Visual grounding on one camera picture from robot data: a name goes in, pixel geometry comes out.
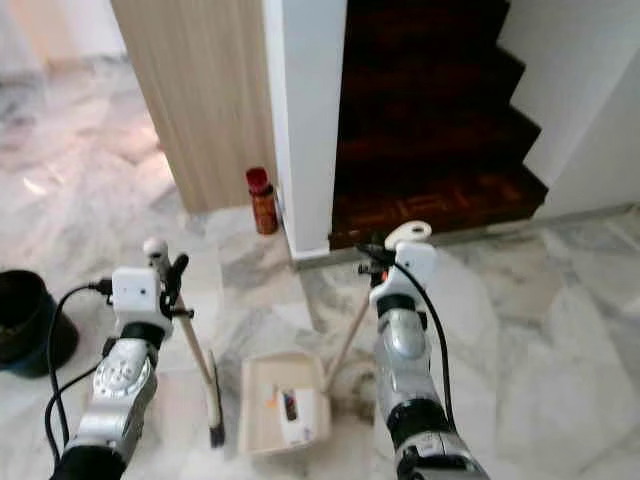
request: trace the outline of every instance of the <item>wooden door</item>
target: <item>wooden door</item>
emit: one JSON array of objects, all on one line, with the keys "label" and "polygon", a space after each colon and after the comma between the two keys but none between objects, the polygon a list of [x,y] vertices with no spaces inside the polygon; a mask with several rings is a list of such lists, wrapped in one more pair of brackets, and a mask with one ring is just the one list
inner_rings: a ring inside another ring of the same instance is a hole
[{"label": "wooden door", "polygon": [[248,203],[275,179],[261,0],[112,0],[185,207]]}]

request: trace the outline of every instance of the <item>white dustpan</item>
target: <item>white dustpan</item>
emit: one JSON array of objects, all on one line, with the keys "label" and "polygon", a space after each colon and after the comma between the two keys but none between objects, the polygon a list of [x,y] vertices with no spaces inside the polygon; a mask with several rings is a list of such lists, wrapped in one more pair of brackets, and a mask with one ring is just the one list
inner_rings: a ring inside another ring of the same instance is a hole
[{"label": "white dustpan", "polygon": [[331,410],[323,382],[320,359],[306,353],[244,360],[240,452],[286,452],[327,439]]}]

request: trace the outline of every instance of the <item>marble floor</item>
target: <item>marble floor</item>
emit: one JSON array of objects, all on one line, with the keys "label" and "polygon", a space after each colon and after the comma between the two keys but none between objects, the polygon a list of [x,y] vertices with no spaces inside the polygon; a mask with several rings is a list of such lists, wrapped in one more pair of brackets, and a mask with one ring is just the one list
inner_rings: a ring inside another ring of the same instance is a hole
[{"label": "marble floor", "polygon": [[[159,389],[127,479],[394,478],[375,421],[375,318],[332,392],[331,439],[295,454],[236,450],[243,358],[281,349],[326,362],[367,291],[356,264],[294,271],[282,232],[255,234],[248,207],[189,216],[129,65],[96,62],[0,87],[0,268],[67,289],[141,265],[164,237],[191,263],[186,302],[219,359],[228,442],[208,444],[182,332],[163,345]],[[441,248],[429,291],[450,350],[460,432],[494,480],[635,479],[640,471],[640,211]],[[98,358],[114,318],[91,294],[66,309],[81,333],[60,371]],[[432,372],[440,383],[438,356]],[[0,479],[47,478],[46,379],[0,372]],[[68,392],[76,425],[88,385]]]}]

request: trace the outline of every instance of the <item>black cable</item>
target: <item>black cable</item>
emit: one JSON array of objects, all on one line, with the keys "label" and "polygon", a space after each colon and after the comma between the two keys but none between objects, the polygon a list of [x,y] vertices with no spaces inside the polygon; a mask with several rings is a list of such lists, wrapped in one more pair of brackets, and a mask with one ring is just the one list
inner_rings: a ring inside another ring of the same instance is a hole
[{"label": "black cable", "polygon": [[65,411],[64,411],[64,405],[62,404],[62,400],[60,399],[60,388],[58,386],[58,376],[56,374],[56,367],[53,363],[53,337],[55,335],[58,321],[60,320],[60,315],[62,314],[62,307],[64,306],[67,299],[74,293],[80,292],[82,290],[92,290],[92,289],[95,289],[95,284],[81,285],[72,290],[69,290],[60,299],[60,303],[58,303],[58,308],[56,308],[56,311],[53,314],[53,319],[49,324],[49,334],[47,335],[47,366],[49,367],[49,380],[51,381],[51,390],[53,390],[53,398],[55,399],[56,407],[58,409],[58,416],[60,417],[60,427],[62,428],[63,445],[66,445],[67,442],[69,441],[69,426],[67,424],[67,415],[65,414]]},{"label": "black cable", "polygon": [[53,461],[55,465],[58,465],[58,463],[60,463],[60,451],[58,450],[58,445],[56,444],[56,440],[53,437],[53,430],[51,428],[51,411],[53,410],[53,405],[67,388],[72,387],[80,380],[93,373],[95,369],[98,368],[98,365],[100,365],[99,362],[86,372],[83,372],[77,377],[69,380],[58,390],[57,394],[51,396],[51,398],[49,399],[49,403],[47,403],[47,408],[45,408],[44,411],[44,430],[47,433],[47,441],[49,442],[49,447],[51,447],[51,453],[53,454]]},{"label": "black cable", "polygon": [[[390,263],[388,259],[385,259],[383,257],[383,255],[378,255],[377,252],[370,250],[369,248],[367,248],[366,245],[356,245],[356,249],[364,253],[365,255],[368,255],[375,261],[381,263],[382,265],[388,265]],[[420,285],[420,283],[418,283],[418,281],[411,274],[411,272],[409,272],[409,270],[407,270],[405,267],[403,267],[396,261],[393,262],[393,266],[396,267],[398,270],[400,270],[407,277],[407,279],[409,279],[409,281],[413,284],[416,290],[418,290],[418,293],[420,294],[424,302],[427,304],[429,313],[433,317],[433,323],[436,326],[436,332],[438,333],[438,340],[440,341],[440,353],[442,355],[442,383],[444,387],[445,410],[447,412],[447,419],[449,421],[449,425],[454,431],[457,431],[456,424],[453,419],[453,407],[451,404],[451,380],[449,377],[449,352],[447,350],[447,340],[445,339],[445,336],[444,336],[444,329],[442,328],[442,322],[440,321],[438,312],[436,312],[436,309],[433,306],[433,303],[431,302],[429,295],[427,295],[427,292],[425,291],[425,289],[422,287],[422,285]]]}]

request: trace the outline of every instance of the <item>red bottle cap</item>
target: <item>red bottle cap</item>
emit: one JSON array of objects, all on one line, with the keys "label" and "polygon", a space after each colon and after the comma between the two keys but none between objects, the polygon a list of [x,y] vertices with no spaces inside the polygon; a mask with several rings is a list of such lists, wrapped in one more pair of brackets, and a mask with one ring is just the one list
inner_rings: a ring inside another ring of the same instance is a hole
[{"label": "red bottle cap", "polygon": [[262,167],[250,168],[247,170],[246,177],[249,192],[253,195],[259,195],[269,188],[267,171]]}]

